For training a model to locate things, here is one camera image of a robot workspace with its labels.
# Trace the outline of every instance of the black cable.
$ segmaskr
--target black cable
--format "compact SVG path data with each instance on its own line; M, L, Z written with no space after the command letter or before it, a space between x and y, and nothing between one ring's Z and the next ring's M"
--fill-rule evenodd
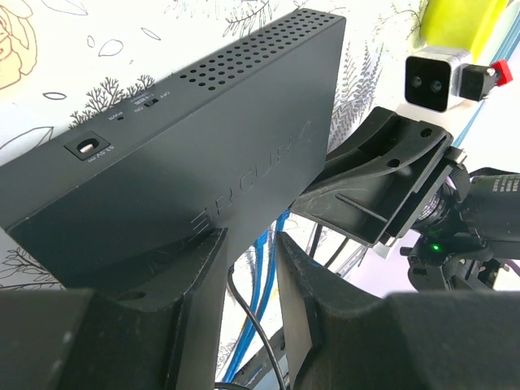
M328 262L325 263L324 267L325 268L328 268L332 265L332 263L334 262L334 260L337 259L337 257L340 255L340 253L343 251L343 249L345 248L345 246L347 245L347 243L349 242L349 239L345 237L345 239L343 240L343 242L340 244L340 246L338 247L338 249L336 249L336 251L334 252L334 254L331 256L331 258L328 259Z
M222 390L251 390L250 388L247 388L246 386L242 386L241 384L224 383L224 382L215 383L214 388L220 388Z
M282 370L280 369L280 365L276 361L275 352L273 351L273 348L271 347L271 344L269 344L269 339L267 338L266 333L262 329L262 325L260 325L260 322L258 321L256 315L254 315L253 311L251 311L251 308L248 306L248 304L245 302L244 298L240 295L238 290L236 289L235 282L233 282L233 271L234 267L232 266L229 269L229 272L227 273L227 283L229 284L229 289L231 290L231 293L235 297L238 304L244 309L245 313L253 323L254 327L257 330L258 335L262 339L262 342L264 344L264 347L266 348L267 354L269 355L269 359L271 360L271 363L273 365L273 370L276 375L276 379L278 380L278 385L280 390L285 390L285 382L284 382L284 375L282 374Z
M319 238L322 236L323 225L318 223L316 225L316 230L314 231L314 238L312 239L312 245L310 246L309 256L310 258L314 258L316 254L316 249L318 248Z

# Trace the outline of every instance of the yellow object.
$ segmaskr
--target yellow object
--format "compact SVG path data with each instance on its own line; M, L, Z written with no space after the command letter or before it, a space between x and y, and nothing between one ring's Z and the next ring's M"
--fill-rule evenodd
M465 49L476 62L509 0L430 0L421 36L430 46Z

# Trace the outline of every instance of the red connector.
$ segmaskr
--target red connector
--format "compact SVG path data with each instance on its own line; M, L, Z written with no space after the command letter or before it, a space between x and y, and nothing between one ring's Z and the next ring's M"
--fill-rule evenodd
M497 86L501 87L513 81L513 75L505 59L501 59L497 63L492 63L491 67L500 74L500 79L496 82Z

